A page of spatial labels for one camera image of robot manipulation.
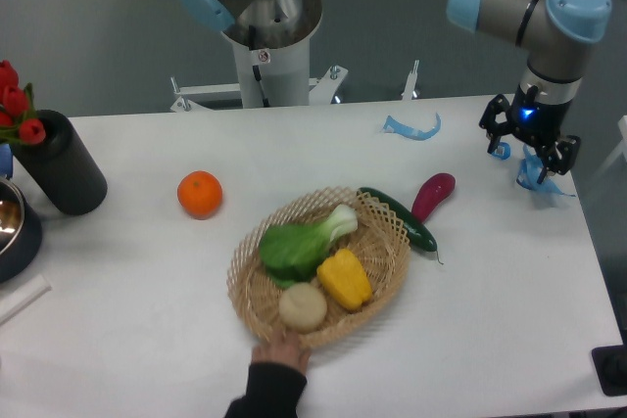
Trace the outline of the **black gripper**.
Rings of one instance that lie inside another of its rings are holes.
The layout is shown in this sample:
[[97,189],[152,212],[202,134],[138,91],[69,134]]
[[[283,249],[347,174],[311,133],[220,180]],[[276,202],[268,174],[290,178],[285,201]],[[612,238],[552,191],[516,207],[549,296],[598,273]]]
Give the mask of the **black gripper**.
[[564,175],[576,163],[581,138],[561,135],[560,127],[571,101],[548,105],[538,101],[539,92],[532,86],[526,92],[517,88],[513,101],[496,95],[486,106],[479,127],[489,140],[487,153],[498,148],[501,138],[510,133],[518,140],[534,147],[542,163],[537,183],[543,184],[549,174]]

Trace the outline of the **black sleeved forearm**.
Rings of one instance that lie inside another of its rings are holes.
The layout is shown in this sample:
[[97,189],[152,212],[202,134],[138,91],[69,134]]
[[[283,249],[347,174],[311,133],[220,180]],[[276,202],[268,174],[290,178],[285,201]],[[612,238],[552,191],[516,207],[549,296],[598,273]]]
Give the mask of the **black sleeved forearm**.
[[297,417],[308,381],[298,370],[273,362],[252,363],[245,393],[229,404],[226,418]]

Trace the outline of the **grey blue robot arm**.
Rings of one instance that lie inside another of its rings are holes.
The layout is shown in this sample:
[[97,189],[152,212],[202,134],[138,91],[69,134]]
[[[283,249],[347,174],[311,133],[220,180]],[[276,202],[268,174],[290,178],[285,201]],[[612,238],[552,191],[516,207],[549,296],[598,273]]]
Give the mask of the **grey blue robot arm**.
[[513,98],[495,96],[479,126],[494,152],[511,135],[532,148],[537,182],[574,166],[581,140],[561,132],[596,45],[603,39],[611,0],[448,0],[448,20],[527,52]]

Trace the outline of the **person's hand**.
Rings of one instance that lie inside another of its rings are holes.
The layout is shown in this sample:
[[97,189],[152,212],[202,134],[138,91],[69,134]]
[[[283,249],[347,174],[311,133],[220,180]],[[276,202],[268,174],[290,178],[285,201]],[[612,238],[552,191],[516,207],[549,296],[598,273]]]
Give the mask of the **person's hand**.
[[252,349],[251,363],[273,363],[306,375],[312,351],[301,345],[300,336],[290,330],[274,330],[269,340]]

